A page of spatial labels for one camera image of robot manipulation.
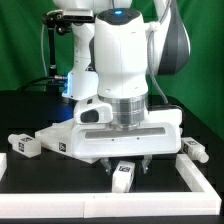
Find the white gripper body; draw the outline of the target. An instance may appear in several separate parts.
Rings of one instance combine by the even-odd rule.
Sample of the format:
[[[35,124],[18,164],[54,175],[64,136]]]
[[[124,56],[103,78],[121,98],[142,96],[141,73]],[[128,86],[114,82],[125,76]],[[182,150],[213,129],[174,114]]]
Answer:
[[[133,130],[116,130],[109,124],[75,124],[71,152],[75,158],[126,157],[172,154],[181,147],[182,110],[151,110]]]

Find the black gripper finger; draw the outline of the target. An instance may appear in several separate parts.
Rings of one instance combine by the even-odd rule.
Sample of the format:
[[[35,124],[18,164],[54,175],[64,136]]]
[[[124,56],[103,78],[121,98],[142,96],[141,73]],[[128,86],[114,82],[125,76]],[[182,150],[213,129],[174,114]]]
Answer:
[[[104,166],[106,173],[110,174],[111,173],[111,163],[110,163],[109,159],[108,158],[102,158],[101,163]]]
[[[145,155],[141,164],[142,164],[142,170],[143,170],[143,173],[146,174],[148,172],[148,166],[150,164],[152,160],[152,156],[151,155]]]

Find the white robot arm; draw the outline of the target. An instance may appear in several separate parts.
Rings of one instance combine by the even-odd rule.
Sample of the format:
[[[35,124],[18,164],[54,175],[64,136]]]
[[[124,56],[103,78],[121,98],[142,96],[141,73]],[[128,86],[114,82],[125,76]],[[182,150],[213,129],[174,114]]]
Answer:
[[[108,163],[112,157],[176,153],[182,112],[147,107],[156,75],[175,74],[190,56],[176,0],[154,0],[158,19],[146,23],[132,0],[53,0],[74,35],[74,65],[64,97],[75,100],[65,122],[72,157]]]

